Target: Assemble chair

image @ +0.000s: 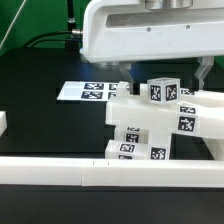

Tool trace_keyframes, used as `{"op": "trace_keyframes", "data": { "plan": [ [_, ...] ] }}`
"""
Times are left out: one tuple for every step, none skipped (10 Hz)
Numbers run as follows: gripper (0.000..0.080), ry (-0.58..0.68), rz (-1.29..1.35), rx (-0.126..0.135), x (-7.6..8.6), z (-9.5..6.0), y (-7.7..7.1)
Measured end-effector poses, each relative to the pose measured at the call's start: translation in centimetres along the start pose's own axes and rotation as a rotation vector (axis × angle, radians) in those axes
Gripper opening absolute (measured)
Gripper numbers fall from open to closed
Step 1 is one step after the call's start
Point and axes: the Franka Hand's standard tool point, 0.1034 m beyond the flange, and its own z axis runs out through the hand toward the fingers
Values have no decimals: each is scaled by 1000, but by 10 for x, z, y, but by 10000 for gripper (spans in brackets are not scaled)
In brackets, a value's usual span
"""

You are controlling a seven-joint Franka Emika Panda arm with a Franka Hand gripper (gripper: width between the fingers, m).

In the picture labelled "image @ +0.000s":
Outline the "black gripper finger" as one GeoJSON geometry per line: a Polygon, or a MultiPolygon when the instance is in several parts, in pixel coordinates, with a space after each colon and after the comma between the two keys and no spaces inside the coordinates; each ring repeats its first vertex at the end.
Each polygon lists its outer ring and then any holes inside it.
{"type": "Polygon", "coordinates": [[[214,65],[213,56],[204,56],[198,59],[199,67],[191,79],[190,90],[198,91],[204,87],[204,79],[214,65]]]}

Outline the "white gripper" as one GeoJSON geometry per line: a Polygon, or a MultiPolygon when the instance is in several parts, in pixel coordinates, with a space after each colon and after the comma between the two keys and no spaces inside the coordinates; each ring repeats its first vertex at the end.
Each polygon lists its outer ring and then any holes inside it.
{"type": "Polygon", "coordinates": [[[92,0],[81,53],[120,62],[127,90],[139,95],[126,62],[224,55],[224,0],[92,0]]]}

